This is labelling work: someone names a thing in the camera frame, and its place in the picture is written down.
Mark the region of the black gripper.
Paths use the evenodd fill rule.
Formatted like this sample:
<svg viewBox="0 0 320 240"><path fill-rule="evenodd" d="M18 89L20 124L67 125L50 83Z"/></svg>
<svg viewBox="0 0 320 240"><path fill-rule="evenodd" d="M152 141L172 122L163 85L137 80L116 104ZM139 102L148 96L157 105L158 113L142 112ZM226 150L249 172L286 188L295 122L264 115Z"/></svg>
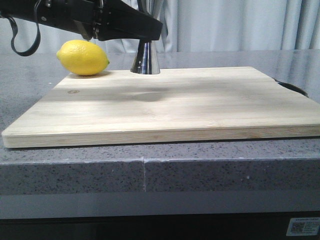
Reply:
<svg viewBox="0 0 320 240"><path fill-rule="evenodd" d="M138 0L135 9L122 0L41 0L36 13L40 24L77 33L85 40L157 41L163 24L147 4L157 3Z"/></svg>

